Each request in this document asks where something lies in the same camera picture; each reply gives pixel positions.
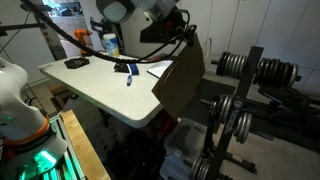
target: black cable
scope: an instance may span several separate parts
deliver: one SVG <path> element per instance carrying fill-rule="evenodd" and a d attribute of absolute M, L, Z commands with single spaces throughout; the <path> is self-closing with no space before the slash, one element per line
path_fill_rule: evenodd
<path fill-rule="evenodd" d="M 7 53 L 7 51 L 6 51 L 5 49 L 3 49 L 3 52 L 4 52 L 4 54 L 8 57 L 9 61 L 10 61 L 12 64 L 14 64 L 13 61 L 12 61 L 12 59 L 10 58 L 9 54 Z"/>
<path fill-rule="evenodd" d="M 40 106 L 42 107 L 44 113 L 47 114 L 47 116 L 49 117 L 49 114 L 47 112 L 47 110 L 44 108 L 44 106 L 42 105 L 41 101 L 39 100 L 39 98 L 37 97 L 37 95 L 34 93 L 33 89 L 30 87 L 30 85 L 27 83 L 28 88 L 30 89 L 32 95 L 37 99 L 37 101 L 39 102 Z"/>
<path fill-rule="evenodd" d="M 29 15 L 31 14 L 31 12 L 29 12 L 26 16 L 26 20 L 24 21 L 23 25 L 27 24 L 28 19 L 29 19 Z M 12 41 L 12 39 L 21 31 L 21 29 L 19 29 L 16 33 L 14 33 L 14 35 L 9 39 L 9 41 L 4 45 L 1 46 L 2 49 L 0 50 L 0 54 L 2 53 L 2 51 L 4 50 L 4 48 L 6 48 L 8 46 L 8 44 Z"/>
<path fill-rule="evenodd" d="M 77 40 L 73 39 L 70 35 L 68 35 L 66 32 L 64 32 L 62 29 L 59 28 L 59 26 L 57 26 L 55 23 L 52 22 L 52 20 L 47 17 L 46 15 L 44 15 L 32 2 L 30 2 L 29 0 L 21 0 L 22 3 L 24 3 L 31 11 L 33 11 L 42 21 L 44 21 L 48 26 L 50 26 L 53 30 L 55 30 L 58 34 L 60 34 L 62 37 L 64 37 L 66 40 L 68 40 L 70 43 L 72 43 L 73 45 L 83 49 L 84 51 L 88 52 L 89 54 L 92 54 L 93 56 L 96 56 L 98 58 L 101 59 L 105 59 L 111 62 L 115 62 L 115 63 L 126 63 L 126 64 L 134 64 L 134 63 L 144 63 L 141 62 L 143 60 L 146 60 L 147 58 L 149 58 L 150 56 L 152 56 L 153 54 L 155 54 L 156 52 L 160 51 L 162 48 L 164 48 L 165 46 L 167 46 L 171 40 L 167 43 L 165 43 L 164 45 L 162 45 L 160 48 L 158 48 L 157 50 L 153 51 L 152 53 L 150 53 L 149 55 L 140 58 L 140 59 L 119 59 L 119 58 L 114 58 L 114 57 L 110 57 L 101 53 L 98 53 L 96 51 L 93 51 L 92 49 L 82 45 L 81 43 L 79 43 Z"/>

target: white wall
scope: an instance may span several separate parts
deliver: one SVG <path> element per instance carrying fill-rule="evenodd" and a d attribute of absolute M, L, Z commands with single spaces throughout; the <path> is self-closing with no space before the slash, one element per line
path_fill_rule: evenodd
<path fill-rule="evenodd" d="M 1 0 L 0 21 L 2 26 L 24 23 L 27 12 L 20 8 L 20 4 L 19 0 Z M 32 14 L 29 16 L 28 23 L 35 23 Z M 7 31 L 8 36 L 0 37 L 1 46 L 4 46 L 16 31 Z M 15 64 L 27 71 L 29 83 L 46 78 L 40 73 L 38 66 L 54 61 L 39 28 L 21 30 L 5 48 L 5 51 Z M 8 60 L 4 52 L 0 56 Z"/>
<path fill-rule="evenodd" d="M 201 43 L 212 38 L 212 58 L 223 51 L 248 54 L 250 47 L 264 47 L 264 57 L 297 63 L 303 76 L 294 87 L 320 94 L 320 0 L 180 0 L 198 25 Z M 140 30 L 149 23 L 135 12 L 122 25 L 127 52 L 142 56 L 155 45 L 139 43 Z"/>

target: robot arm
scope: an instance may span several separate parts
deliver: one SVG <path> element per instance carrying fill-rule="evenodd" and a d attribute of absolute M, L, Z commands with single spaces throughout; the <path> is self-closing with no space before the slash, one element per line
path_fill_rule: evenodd
<path fill-rule="evenodd" d="M 141 43 L 166 43 L 179 34 L 178 27 L 184 28 L 182 11 L 176 7 L 178 0 L 96 0 L 99 12 L 108 22 L 125 22 L 135 10 L 140 9 L 152 20 L 152 24 L 140 34 Z"/>
<path fill-rule="evenodd" d="M 21 100 L 27 79 L 24 69 L 0 58 L 0 132 L 11 141 L 31 136 L 45 123 L 37 108 Z"/>
<path fill-rule="evenodd" d="M 51 170 L 67 149 L 39 109 L 21 100 L 27 79 L 24 69 L 0 58 L 0 133 L 6 152 L 0 179 L 39 176 Z"/>

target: pen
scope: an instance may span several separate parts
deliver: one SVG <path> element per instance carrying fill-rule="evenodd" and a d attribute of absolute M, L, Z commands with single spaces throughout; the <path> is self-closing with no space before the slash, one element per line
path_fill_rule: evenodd
<path fill-rule="evenodd" d="M 127 64 L 127 66 L 128 66 L 128 69 L 129 69 L 129 76 L 127 78 L 127 86 L 130 86 L 131 83 L 132 83 L 132 71 L 131 71 L 130 65 Z"/>

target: white table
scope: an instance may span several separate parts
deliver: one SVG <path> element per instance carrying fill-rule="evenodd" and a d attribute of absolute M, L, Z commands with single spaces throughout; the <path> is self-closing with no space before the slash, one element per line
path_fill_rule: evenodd
<path fill-rule="evenodd" d="M 127 86 L 128 73 L 115 73 L 115 63 L 94 56 L 88 59 L 90 64 L 78 69 L 67 69 L 65 60 L 44 64 L 39 69 L 135 128 L 145 126 L 162 109 L 151 92 L 158 79 L 146 72 L 152 64 L 137 64 L 140 75 L 133 76 L 131 86 Z"/>

